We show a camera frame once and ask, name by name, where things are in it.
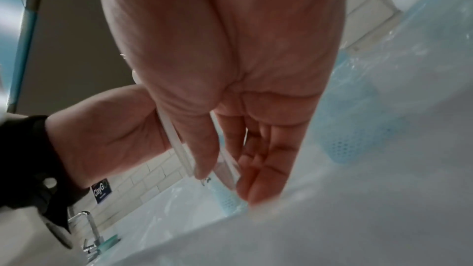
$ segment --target hand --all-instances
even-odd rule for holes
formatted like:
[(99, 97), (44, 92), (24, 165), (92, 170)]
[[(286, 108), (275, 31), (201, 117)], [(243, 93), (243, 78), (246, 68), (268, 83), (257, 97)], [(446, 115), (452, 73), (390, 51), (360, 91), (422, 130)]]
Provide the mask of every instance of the hand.
[(120, 50), (196, 160), (219, 144), (250, 203), (282, 191), (334, 64), (345, 0), (102, 0)]
[(87, 188), (170, 149), (156, 104), (141, 85), (107, 91), (46, 119), (72, 180)]

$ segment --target faucet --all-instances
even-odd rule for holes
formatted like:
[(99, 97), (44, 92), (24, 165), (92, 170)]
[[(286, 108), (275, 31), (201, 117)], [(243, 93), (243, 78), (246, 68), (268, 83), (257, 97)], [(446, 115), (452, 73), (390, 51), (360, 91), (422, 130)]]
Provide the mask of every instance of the faucet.
[(76, 215), (69, 218), (68, 222), (72, 223), (74, 220), (78, 219), (81, 216), (87, 217), (87, 221), (89, 222), (90, 228), (92, 229), (92, 234), (94, 234), (94, 239), (95, 239), (94, 244), (87, 246), (87, 239), (85, 239), (84, 246), (83, 246), (84, 252), (91, 254), (97, 251), (98, 246), (103, 243), (103, 237), (100, 236), (99, 230), (97, 230), (97, 226), (95, 224), (94, 218), (92, 217), (89, 211), (82, 211), (82, 212), (77, 213)]

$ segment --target black sleeve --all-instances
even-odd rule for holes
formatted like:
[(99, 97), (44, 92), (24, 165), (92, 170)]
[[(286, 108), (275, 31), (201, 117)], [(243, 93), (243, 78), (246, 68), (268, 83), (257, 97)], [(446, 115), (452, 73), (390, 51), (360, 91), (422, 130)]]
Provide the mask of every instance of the black sleeve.
[[(89, 189), (80, 189), (69, 178), (49, 141), (46, 118), (35, 116), (0, 125), (0, 169), (4, 176), (0, 207), (36, 206), (40, 214), (68, 230), (67, 207)], [(56, 185), (46, 187), (46, 179), (56, 180)]]

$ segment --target black sign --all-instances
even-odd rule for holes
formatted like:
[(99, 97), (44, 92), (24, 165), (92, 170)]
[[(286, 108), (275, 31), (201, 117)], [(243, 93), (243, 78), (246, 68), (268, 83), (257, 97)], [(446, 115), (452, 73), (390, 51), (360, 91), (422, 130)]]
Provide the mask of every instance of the black sign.
[(109, 194), (112, 193), (110, 183), (107, 179), (104, 179), (99, 183), (92, 185), (91, 189), (94, 193), (97, 204), (100, 204)]

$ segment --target plastic wrap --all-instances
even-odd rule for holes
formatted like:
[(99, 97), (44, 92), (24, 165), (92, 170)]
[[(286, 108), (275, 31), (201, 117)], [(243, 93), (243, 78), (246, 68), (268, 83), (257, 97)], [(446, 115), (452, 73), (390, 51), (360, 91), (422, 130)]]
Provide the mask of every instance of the plastic wrap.
[(473, 0), (422, 0), (341, 54), (281, 199), (114, 265), (473, 265), (472, 37)]

